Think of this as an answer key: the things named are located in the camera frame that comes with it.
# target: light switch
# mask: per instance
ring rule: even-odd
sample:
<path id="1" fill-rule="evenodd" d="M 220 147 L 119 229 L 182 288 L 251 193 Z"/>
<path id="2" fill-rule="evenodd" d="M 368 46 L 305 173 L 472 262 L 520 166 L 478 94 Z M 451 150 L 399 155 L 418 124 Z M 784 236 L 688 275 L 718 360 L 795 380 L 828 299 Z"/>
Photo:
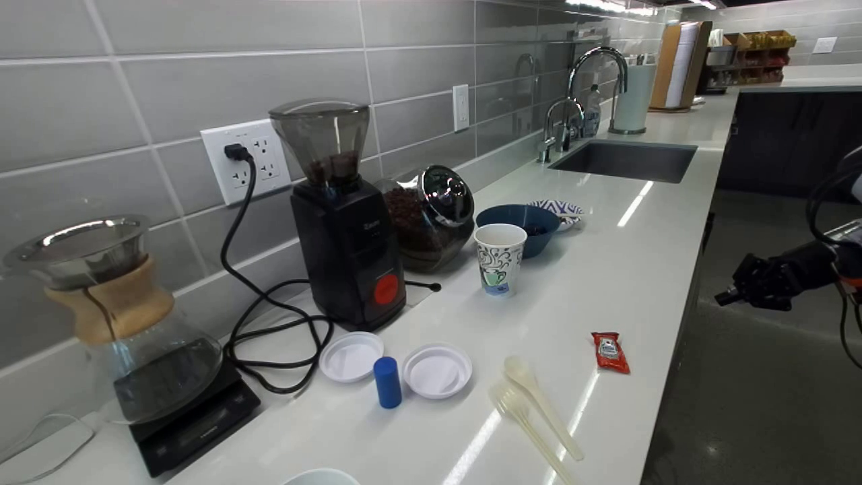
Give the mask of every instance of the light switch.
<path id="1" fill-rule="evenodd" d="M 837 37 L 816 37 L 812 54 L 834 50 Z"/>
<path id="2" fill-rule="evenodd" d="M 451 128 L 469 125 L 469 82 L 451 86 Z"/>

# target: wall outlet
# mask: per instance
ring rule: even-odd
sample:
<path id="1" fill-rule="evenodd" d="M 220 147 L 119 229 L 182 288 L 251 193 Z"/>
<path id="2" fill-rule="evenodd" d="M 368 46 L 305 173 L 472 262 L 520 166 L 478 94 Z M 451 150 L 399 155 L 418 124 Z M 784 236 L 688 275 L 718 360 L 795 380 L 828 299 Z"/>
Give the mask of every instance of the wall outlet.
<path id="1" fill-rule="evenodd" d="M 259 166 L 253 197 L 290 182 L 288 162 L 268 117 L 202 128 L 198 136 L 204 139 L 218 191 L 225 205 L 243 202 L 251 175 L 248 165 L 224 155 L 224 147 L 232 142 L 243 142 Z"/>
<path id="2" fill-rule="evenodd" d="M 469 125 L 469 82 L 451 86 L 451 128 Z"/>

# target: sink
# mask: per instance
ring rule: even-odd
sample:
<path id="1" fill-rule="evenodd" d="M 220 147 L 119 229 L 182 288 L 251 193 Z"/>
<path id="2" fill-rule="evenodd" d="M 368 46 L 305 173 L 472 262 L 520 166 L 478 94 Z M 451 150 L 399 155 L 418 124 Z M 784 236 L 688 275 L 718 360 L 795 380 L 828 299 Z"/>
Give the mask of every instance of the sink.
<path id="1" fill-rule="evenodd" d="M 590 139 L 551 170 L 679 182 L 695 150 L 698 146 Z"/>

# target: red packet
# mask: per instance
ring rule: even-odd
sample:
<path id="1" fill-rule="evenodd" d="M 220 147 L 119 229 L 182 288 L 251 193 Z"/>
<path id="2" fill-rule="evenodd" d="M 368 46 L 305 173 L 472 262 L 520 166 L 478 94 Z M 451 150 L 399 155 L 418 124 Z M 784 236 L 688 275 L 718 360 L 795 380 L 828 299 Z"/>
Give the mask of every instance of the red packet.
<path id="1" fill-rule="evenodd" d="M 599 368 L 629 375 L 616 330 L 593 330 L 593 344 Z"/>

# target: white cup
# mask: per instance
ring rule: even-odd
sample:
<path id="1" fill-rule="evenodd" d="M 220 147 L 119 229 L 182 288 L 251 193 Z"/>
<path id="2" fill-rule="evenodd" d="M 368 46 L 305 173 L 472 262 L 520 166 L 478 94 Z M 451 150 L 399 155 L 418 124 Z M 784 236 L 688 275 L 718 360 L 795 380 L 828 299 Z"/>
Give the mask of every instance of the white cup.
<path id="1" fill-rule="evenodd" d="M 290 476 L 284 485 L 357 485 L 356 476 L 340 468 L 306 468 Z"/>
<path id="2" fill-rule="evenodd" d="M 512 293 L 527 232 L 513 224 L 486 224 L 477 235 L 478 280 L 486 293 Z"/>

